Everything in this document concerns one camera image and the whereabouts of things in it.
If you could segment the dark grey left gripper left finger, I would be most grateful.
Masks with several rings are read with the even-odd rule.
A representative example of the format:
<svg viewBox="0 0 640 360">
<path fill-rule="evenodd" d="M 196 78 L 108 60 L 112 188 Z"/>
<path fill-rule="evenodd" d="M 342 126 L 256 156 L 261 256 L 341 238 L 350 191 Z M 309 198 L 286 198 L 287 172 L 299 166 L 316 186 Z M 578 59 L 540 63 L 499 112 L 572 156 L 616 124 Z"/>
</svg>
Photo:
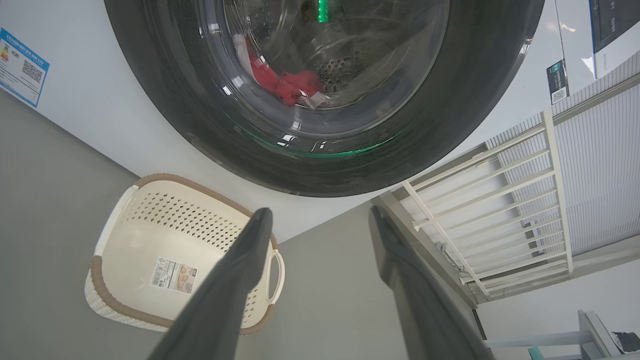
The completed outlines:
<svg viewBox="0 0 640 360">
<path fill-rule="evenodd" d="M 151 360 L 233 360 L 249 292 L 269 271 L 273 223 L 270 209 L 254 212 L 154 348 Z"/>
</svg>

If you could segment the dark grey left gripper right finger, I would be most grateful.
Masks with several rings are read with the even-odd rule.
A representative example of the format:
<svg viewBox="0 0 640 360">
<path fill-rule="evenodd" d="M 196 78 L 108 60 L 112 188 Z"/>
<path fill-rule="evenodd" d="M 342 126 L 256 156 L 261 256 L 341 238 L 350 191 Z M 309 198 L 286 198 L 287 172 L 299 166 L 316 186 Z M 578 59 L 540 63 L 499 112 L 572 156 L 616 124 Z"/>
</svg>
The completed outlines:
<svg viewBox="0 0 640 360">
<path fill-rule="evenodd" d="M 409 359 L 491 360 L 480 335 L 384 208 L 370 208 L 369 228 L 379 276 L 393 292 Z"/>
</svg>

